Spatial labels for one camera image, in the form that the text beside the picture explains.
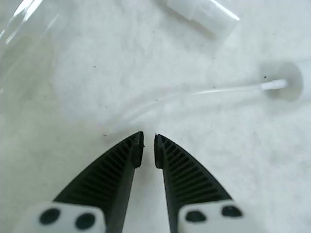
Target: white plastic cap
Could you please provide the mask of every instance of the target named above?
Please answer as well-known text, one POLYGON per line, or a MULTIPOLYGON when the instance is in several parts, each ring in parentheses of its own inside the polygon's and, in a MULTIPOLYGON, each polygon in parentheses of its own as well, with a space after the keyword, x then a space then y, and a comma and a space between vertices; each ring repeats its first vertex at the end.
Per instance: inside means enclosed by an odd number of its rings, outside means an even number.
POLYGON ((216 0, 168 0, 168 6, 216 36, 229 34, 240 18, 216 0))
POLYGON ((283 65, 277 75, 287 81, 287 87, 279 90, 285 100, 311 100, 311 60, 283 65))

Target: plastic tube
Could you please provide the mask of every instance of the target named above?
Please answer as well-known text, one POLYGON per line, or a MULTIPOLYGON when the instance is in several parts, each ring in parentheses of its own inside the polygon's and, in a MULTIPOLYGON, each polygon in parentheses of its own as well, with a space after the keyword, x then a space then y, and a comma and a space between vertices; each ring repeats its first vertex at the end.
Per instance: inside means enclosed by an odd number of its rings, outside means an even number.
POLYGON ((222 88, 222 89, 202 89, 198 91, 191 91, 185 92, 182 94, 174 94, 171 96, 165 96, 162 98, 158 98, 156 102, 148 102, 137 109, 135 109, 132 113, 124 115, 122 118, 114 120, 109 125, 108 131, 115 132, 124 128, 129 122, 133 121, 134 119, 146 114, 147 112, 159 107, 163 106, 167 103, 173 102, 175 100, 179 100, 185 97, 190 96, 199 96, 199 95, 206 95, 212 93, 222 93, 222 92, 237 92, 237 91, 266 91, 266 90, 278 90, 287 87, 287 81, 280 79, 274 80, 268 83, 261 83, 256 85, 248 85, 248 86, 241 86, 241 87, 230 87, 230 88, 222 88))

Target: clear plastic bag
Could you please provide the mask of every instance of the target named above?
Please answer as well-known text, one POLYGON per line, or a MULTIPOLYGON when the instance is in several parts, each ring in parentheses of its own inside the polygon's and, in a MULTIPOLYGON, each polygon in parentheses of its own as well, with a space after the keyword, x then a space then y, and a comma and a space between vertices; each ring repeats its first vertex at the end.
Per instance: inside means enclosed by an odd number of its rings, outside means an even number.
POLYGON ((0 112, 45 78, 54 44, 68 23, 70 1, 23 0, 0 29, 0 112))

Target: thin white tube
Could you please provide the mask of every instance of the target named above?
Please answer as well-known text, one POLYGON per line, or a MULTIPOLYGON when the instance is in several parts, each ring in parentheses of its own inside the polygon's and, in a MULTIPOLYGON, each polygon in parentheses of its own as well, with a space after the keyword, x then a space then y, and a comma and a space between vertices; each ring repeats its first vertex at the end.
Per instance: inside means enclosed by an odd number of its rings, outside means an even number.
POLYGON ((248 86, 240 86, 240 87, 231 87, 231 88, 222 88, 222 89, 203 89, 199 91, 191 91, 191 92, 186 92, 182 94, 175 94, 171 96, 165 96, 162 98, 157 99, 156 102, 151 101, 148 103, 145 103, 135 109, 132 113, 130 114, 125 114, 121 118, 113 120, 111 122, 110 128, 108 128, 109 131, 114 132, 117 130, 120 130, 124 128, 126 124, 129 122, 133 121, 134 119, 138 118, 141 115, 146 114, 147 112, 165 105, 169 102, 173 102, 175 100, 182 99, 184 97, 188 96, 199 96, 199 95, 205 95, 205 94, 212 94, 212 93, 221 93, 221 92, 234 92, 234 91, 264 91, 264 90, 276 90, 276 89, 281 89, 285 88, 287 86, 286 81, 284 80, 275 80, 269 83, 261 83, 261 84, 256 84, 256 85, 248 85, 248 86))

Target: white fabric surface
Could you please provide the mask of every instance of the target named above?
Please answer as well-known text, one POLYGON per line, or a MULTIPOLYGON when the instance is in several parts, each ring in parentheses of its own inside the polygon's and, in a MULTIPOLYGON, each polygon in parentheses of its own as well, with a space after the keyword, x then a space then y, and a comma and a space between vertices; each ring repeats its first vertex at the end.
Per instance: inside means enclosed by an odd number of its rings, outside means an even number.
MULTIPOLYGON (((16 2, 0 0, 0 13, 16 2)), ((182 88, 263 82, 278 64, 311 58, 309 0, 231 4, 241 22, 226 40, 212 41, 161 0, 76 0, 59 43, 43 41, 37 55, 45 59, 28 60, 10 86, 14 92, 31 77, 31 88, 0 115, 1 232, 138 130, 146 148, 123 232, 169 232, 155 133, 198 159, 267 232, 310 232, 309 103, 215 94, 176 101, 120 132, 105 131, 111 118, 145 100, 182 88)))

